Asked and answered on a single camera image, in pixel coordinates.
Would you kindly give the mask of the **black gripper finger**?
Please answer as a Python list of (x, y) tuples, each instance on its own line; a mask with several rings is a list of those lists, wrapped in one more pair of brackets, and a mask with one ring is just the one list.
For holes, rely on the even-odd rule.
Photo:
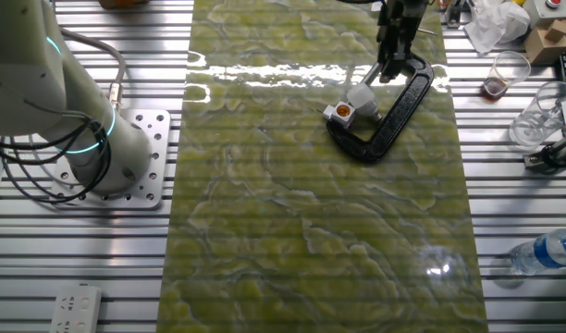
[(404, 69), (407, 61), (407, 54), (403, 51), (394, 53), (388, 59), (388, 79), (394, 80)]
[(388, 50), (388, 47), (381, 43), (378, 49), (378, 59), (377, 62), (380, 65), (380, 74), (385, 75), (388, 67), (388, 62), (391, 60), (392, 52)]

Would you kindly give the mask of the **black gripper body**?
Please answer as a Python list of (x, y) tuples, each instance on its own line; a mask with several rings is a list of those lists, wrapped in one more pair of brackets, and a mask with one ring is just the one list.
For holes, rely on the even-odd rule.
[(427, 8), (426, 0), (386, 0), (378, 17), (378, 45), (384, 43), (392, 54), (403, 51), (411, 58), (412, 41)]

